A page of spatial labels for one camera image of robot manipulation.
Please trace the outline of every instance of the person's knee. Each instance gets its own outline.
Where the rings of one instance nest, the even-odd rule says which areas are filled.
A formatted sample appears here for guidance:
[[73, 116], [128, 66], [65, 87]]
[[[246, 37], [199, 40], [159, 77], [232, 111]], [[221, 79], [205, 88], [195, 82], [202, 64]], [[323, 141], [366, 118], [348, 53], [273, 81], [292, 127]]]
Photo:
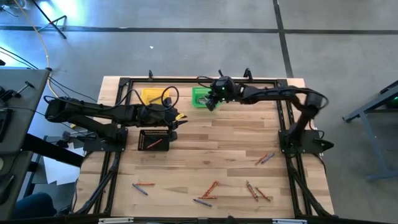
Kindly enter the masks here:
[[39, 204], [52, 205], [52, 198], [46, 193], [39, 192], [31, 196], [35, 197], [34, 200]]

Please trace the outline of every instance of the yellow object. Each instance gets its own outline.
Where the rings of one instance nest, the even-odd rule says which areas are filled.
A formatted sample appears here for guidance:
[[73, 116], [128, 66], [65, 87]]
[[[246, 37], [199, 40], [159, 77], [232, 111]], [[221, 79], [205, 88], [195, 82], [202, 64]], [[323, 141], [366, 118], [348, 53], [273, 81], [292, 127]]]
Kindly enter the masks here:
[[179, 115], [177, 115], [175, 117], [175, 120], [177, 121], [177, 120], [181, 119], [183, 116], [185, 116], [185, 115], [183, 113], [180, 113]]
[[[153, 104], [162, 104], [162, 93], [165, 89], [162, 88], [143, 88], [141, 92], [141, 99], [145, 103], [145, 105], [148, 105], [150, 103]], [[164, 95], [163, 95], [163, 100], [169, 97], [170, 91], [167, 90]]]

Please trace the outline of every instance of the black metal frame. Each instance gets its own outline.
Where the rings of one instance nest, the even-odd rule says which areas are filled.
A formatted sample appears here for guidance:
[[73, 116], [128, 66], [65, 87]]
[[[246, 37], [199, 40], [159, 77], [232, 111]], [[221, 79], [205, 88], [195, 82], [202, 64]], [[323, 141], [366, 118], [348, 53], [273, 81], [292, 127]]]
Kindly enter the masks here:
[[[274, 87], [287, 86], [286, 79], [250, 80], [250, 79], [242, 78], [239, 80], [239, 82], [240, 83], [271, 84]], [[124, 87], [127, 85], [127, 90], [130, 90], [134, 83], [198, 83], [198, 80], [194, 79], [194, 78], [184, 78], [184, 77], [181, 77], [181, 78], [161, 78], [161, 77], [159, 77], [159, 78], [152, 78], [152, 77], [148, 77], [148, 78], [120, 78], [119, 86], [118, 86], [118, 94], [116, 95], [115, 103], [118, 103], [120, 101]], [[211, 83], [211, 80], [200, 80], [200, 83]], [[128, 105], [130, 102], [130, 99], [131, 99], [131, 93], [126, 98], [125, 104]], [[288, 111], [290, 112], [289, 113], [289, 121], [292, 124], [294, 122], [292, 106], [288, 102], [286, 102], [286, 105], [287, 105]], [[282, 109], [281, 101], [277, 101], [277, 110], [278, 110], [278, 115], [279, 115], [280, 129], [286, 130], [284, 112]], [[111, 155], [110, 152], [105, 152], [101, 176], [100, 176], [100, 180], [99, 180], [100, 182], [103, 180], [103, 178], [105, 177], [105, 175], [108, 171], [110, 155]], [[290, 161], [291, 157], [289, 157], [287, 154], [285, 154], [285, 158], [286, 158], [286, 163], [291, 162]], [[303, 163], [302, 163], [302, 158], [301, 158], [300, 154], [296, 155], [296, 160], [297, 160], [297, 166], [298, 166], [298, 173], [301, 176], [302, 181], [306, 185]], [[293, 207], [294, 207], [294, 215], [295, 215], [295, 217], [297, 217], [299, 215], [303, 215], [303, 213], [300, 211], [299, 199], [297, 197], [297, 189], [295, 187], [295, 180], [294, 180], [294, 177], [291, 172], [288, 172], [288, 178], [289, 178], [289, 184], [290, 184], [290, 191], [291, 191], [291, 195], [292, 195], [292, 203], [293, 203]], [[108, 215], [111, 214], [116, 179], [117, 179], [117, 172], [113, 175], [113, 178], [111, 180], [111, 185], [110, 185], [110, 188], [108, 191], [108, 199], [107, 199], [106, 207], [104, 210], [104, 213], [108, 214]], [[95, 204], [94, 213], [100, 212], [101, 198], [102, 198], [102, 194], [100, 195], [99, 200], [97, 200], [97, 202]], [[310, 206], [308, 199], [305, 195], [304, 195], [304, 199], [305, 199], [305, 214], [312, 215], [311, 206]]]
[[[250, 80], [246, 78], [242, 79], [237, 79], [239, 80], [238, 82], [241, 83], [260, 83], [260, 84], [271, 84], [273, 86], [287, 86], [287, 80], [286, 79], [257, 79], [257, 80]], [[132, 89], [134, 83], [211, 83], [211, 80], [197, 80], [194, 78], [153, 78], [153, 77], [148, 77], [148, 78], [120, 78], [119, 80], [119, 86], [118, 86], [118, 93], [116, 95], [116, 101], [115, 103], [118, 103], [123, 94], [123, 90], [125, 86], [127, 86], [127, 90]], [[129, 104], [131, 100], [131, 93], [127, 96], [125, 104]], [[277, 103], [277, 111], [278, 111], [278, 117], [279, 117], [279, 124], [280, 124], [280, 130], [286, 130], [286, 125], [285, 125], [285, 117], [284, 117], [284, 111], [282, 107], [282, 101], [278, 100], [276, 101]], [[288, 119], [289, 123], [292, 124], [294, 122], [294, 116], [293, 116], [293, 111], [292, 111], [292, 105], [290, 102], [286, 101], [286, 108], [287, 108], [287, 113], [288, 113]], [[112, 152], [105, 152], [104, 154], [104, 160], [103, 160], [103, 167], [101, 171], [101, 176], [100, 176], [100, 181], [101, 182], [104, 178], [106, 178], [106, 174], [108, 173], [108, 166], [109, 166], [109, 160], [111, 157]], [[116, 161], [116, 172], [111, 178], [109, 190], [108, 190], [108, 198], [106, 201], [106, 206], [103, 212], [100, 212], [101, 208], [101, 201], [102, 201], [102, 192], [99, 193], [99, 197], [97, 201], [95, 202], [95, 207], [93, 210], [93, 214], [72, 214], [72, 215], [67, 215], [65, 217], [47, 217], [47, 218], [38, 218], [38, 219], [30, 219], [28, 220], [16, 220], [13, 223], [19, 223], [23, 221], [23, 223], [47, 223], [47, 222], [52, 222], [52, 223], [75, 223], [77, 220], [79, 223], [98, 223], [99, 218], [112, 218], [111, 217], [111, 211], [112, 211], [112, 205], [113, 205], [113, 198], [114, 198], [114, 192], [115, 192], [115, 186], [116, 186], [116, 181], [118, 177], [118, 167], [119, 167], [119, 161], [121, 158], [122, 153], [121, 152], [115, 152], [115, 158], [117, 158]], [[305, 181], [305, 174], [304, 174], [304, 169], [303, 169], [303, 162], [301, 155], [298, 153], [295, 155], [296, 161], [297, 161], [297, 171], [292, 171], [289, 169], [289, 164], [292, 164], [292, 157], [288, 156], [289, 154], [285, 153], [285, 160], [287, 164], [287, 174], [288, 174], [288, 179], [289, 179], [289, 185], [290, 185], [290, 193], [292, 196], [292, 204], [293, 204], [293, 210], [294, 210], [294, 217], [296, 220], [306, 220], [307, 222], [310, 223], [362, 223], [362, 224], [371, 224], [371, 223], [379, 223], [379, 222], [368, 222], [368, 221], [361, 221], [361, 220], [349, 220], [349, 219], [344, 219], [344, 218], [338, 218], [335, 216], [313, 216], [312, 215], [312, 207], [310, 201], [313, 201], [313, 195], [310, 193], [309, 189], [307, 189], [307, 193], [305, 194], [303, 190], [303, 197], [304, 197], [304, 205], [305, 205], [305, 214], [301, 212], [300, 205], [299, 205], [299, 199], [297, 195], [297, 189], [295, 186], [297, 175], [300, 178], [300, 188], [303, 189], [303, 187], [306, 187], [306, 181]], [[181, 217], [134, 217], [134, 222], [167, 222], [167, 223], [173, 223], [173, 222], [185, 222], [187, 220], [190, 220], [192, 222], [198, 222], [198, 223], [226, 223], [227, 218], [192, 218], [192, 217], [187, 217], [187, 218], [181, 218]], [[236, 218], [236, 221], [238, 223], [275, 223], [277, 219], [272, 219], [272, 218]]]

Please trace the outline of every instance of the black tray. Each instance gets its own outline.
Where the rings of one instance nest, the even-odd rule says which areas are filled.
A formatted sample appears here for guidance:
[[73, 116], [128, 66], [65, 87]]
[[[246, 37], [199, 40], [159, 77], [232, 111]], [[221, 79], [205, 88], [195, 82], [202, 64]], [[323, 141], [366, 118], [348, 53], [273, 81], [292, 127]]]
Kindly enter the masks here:
[[168, 151], [170, 148], [168, 130], [140, 130], [138, 139], [138, 151]]

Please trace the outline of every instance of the metal stand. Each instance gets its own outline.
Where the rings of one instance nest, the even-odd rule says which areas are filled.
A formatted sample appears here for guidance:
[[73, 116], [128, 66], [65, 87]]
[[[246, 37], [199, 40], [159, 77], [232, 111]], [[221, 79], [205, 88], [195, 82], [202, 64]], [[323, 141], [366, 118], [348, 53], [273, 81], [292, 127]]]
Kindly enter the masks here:
[[66, 37], [66, 36], [63, 34], [63, 32], [57, 27], [57, 25], [54, 24], [54, 22], [57, 22], [57, 21], [59, 21], [59, 20], [61, 20], [61, 19], [64, 19], [64, 18], [66, 19], [67, 16], [66, 16], [66, 15], [63, 15], [63, 16], [59, 17], [58, 19], [56, 19], [56, 20], [54, 20], [54, 21], [51, 21], [51, 19], [44, 13], [44, 11], [43, 11], [43, 10], [39, 7], [39, 5], [35, 2], [35, 0], [32, 0], [32, 2], [33, 2], [33, 4], [35, 4], [35, 6], [39, 9], [39, 11], [43, 14], [43, 16], [49, 21], [48, 24], [44, 25], [43, 27], [41, 27], [41, 28], [40, 28], [39, 30], [37, 30], [37, 31], [40, 32], [40, 30], [42, 30], [42, 29], [48, 27], [49, 25], [52, 25], [52, 26], [57, 30], [57, 32], [58, 32], [59, 34], [61, 34], [62, 38], [66, 39], [67, 37]]
[[398, 95], [398, 81], [390, 85], [388, 90], [382, 90], [381, 94], [374, 100], [366, 103], [364, 106], [354, 110], [350, 114], [343, 117], [343, 120], [347, 123], [350, 123], [355, 118], [361, 118], [361, 121], [365, 127], [366, 134], [368, 134], [368, 138], [371, 140], [373, 151], [376, 155], [377, 162], [381, 170], [378, 174], [368, 175], [368, 180], [377, 180], [377, 179], [385, 179], [390, 177], [398, 177], [398, 170], [390, 170], [387, 167], [387, 164], [382, 156], [381, 146], [379, 144], [379, 140], [377, 136], [374, 134], [372, 127], [368, 121], [367, 115], [368, 113], [388, 113], [388, 112], [397, 112], [396, 110], [387, 109], [387, 110], [376, 110], [378, 107], [385, 105], [388, 101], [391, 101]]

